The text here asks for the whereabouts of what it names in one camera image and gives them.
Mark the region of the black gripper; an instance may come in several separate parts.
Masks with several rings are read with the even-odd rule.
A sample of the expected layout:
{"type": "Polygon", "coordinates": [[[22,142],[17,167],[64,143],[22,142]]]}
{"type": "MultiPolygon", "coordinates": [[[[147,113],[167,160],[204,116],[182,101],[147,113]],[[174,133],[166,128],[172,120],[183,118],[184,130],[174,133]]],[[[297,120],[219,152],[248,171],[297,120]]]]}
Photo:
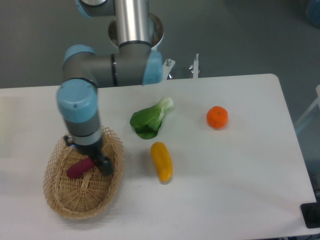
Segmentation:
{"type": "Polygon", "coordinates": [[[101,133],[93,133],[89,136],[70,134],[65,135],[62,139],[68,147],[74,146],[78,153],[88,156],[104,176],[113,174],[111,160],[102,153],[103,135],[101,133]]]}

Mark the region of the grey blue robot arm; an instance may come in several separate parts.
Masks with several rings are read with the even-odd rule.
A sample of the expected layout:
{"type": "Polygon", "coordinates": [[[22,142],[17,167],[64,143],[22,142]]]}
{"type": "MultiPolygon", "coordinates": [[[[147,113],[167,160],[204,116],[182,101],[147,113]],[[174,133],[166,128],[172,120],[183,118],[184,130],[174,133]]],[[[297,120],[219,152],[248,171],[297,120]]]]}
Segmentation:
{"type": "Polygon", "coordinates": [[[98,88],[159,83],[163,75],[162,55],[152,50],[154,25],[147,0],[78,0],[76,6],[89,18],[115,16],[119,52],[97,55],[82,44],[65,52],[57,107],[69,132],[65,143],[86,156],[71,166],[67,175],[78,178],[98,167],[108,176],[114,168],[102,152],[98,88]]]}

